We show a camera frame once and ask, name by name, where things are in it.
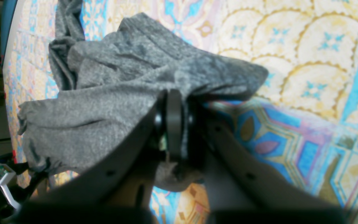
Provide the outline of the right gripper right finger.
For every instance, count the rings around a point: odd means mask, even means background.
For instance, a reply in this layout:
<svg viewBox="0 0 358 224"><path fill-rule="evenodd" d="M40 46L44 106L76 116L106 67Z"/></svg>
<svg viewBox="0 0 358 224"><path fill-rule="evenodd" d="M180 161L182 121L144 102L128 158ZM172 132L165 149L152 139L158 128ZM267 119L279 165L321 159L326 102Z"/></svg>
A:
<svg viewBox="0 0 358 224"><path fill-rule="evenodd" d="M292 186L258 161L197 97L188 113L186 161L204 178L208 224L346 224L340 207Z"/></svg>

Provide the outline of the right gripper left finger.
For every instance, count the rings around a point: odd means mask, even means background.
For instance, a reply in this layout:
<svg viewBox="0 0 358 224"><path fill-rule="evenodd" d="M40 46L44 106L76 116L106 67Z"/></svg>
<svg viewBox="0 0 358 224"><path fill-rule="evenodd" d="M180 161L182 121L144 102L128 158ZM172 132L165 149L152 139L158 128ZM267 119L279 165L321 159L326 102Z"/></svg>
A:
<svg viewBox="0 0 358 224"><path fill-rule="evenodd" d="M24 203L16 224L153 224L149 210L160 162L181 159L182 97L164 90L108 156L74 180Z"/></svg>

